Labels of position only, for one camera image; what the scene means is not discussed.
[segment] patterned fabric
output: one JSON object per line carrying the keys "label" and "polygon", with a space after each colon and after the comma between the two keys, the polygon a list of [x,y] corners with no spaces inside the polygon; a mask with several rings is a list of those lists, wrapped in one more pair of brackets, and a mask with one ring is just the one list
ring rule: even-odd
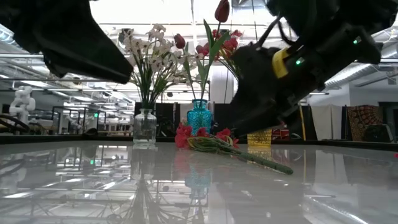
{"label": "patterned fabric", "polygon": [[353,141],[363,141],[367,125],[382,124],[382,108],[379,106],[350,106],[348,108],[349,124]]}

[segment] turquoise vase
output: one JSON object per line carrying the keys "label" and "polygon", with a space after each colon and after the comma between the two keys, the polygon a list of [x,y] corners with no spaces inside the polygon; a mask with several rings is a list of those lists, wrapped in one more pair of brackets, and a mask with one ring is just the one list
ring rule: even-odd
{"label": "turquoise vase", "polygon": [[210,133],[211,129],[211,112],[206,109],[207,100],[192,100],[193,110],[187,113],[188,125],[192,126],[192,134],[196,135],[197,131],[205,127],[206,132]]}

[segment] clear glass vase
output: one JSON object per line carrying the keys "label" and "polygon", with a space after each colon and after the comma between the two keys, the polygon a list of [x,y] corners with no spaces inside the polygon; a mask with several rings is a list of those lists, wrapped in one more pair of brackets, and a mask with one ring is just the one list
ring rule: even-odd
{"label": "clear glass vase", "polygon": [[133,143],[156,143],[156,117],[151,109],[140,109],[141,113],[134,117]]}
{"label": "clear glass vase", "polygon": [[187,113],[187,123],[192,126],[192,134],[197,134],[200,128],[205,127],[206,132],[211,129],[211,111],[206,109],[207,100],[192,100],[193,110]]}

